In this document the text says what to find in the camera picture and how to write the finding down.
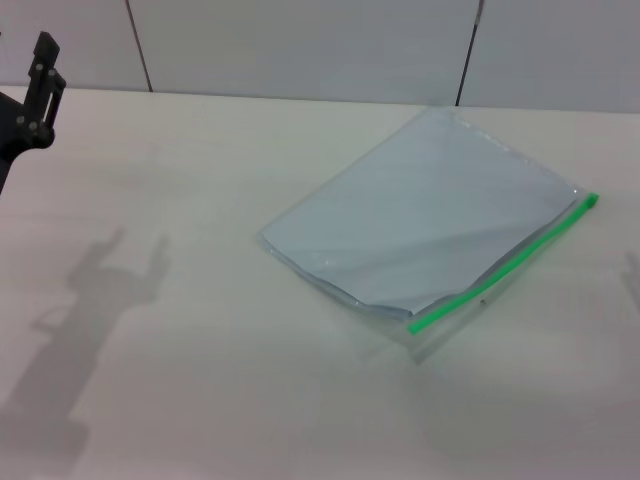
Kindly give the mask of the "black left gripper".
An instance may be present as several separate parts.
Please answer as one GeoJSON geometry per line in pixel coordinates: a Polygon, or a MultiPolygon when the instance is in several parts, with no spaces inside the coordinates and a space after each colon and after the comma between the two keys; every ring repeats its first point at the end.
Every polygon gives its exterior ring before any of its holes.
{"type": "Polygon", "coordinates": [[[13,162],[24,151],[20,117],[25,117],[30,149],[46,149],[54,142],[54,123],[67,85],[55,67],[59,52],[60,46],[51,34],[41,31],[33,51],[24,104],[0,92],[0,195],[13,162]]]}

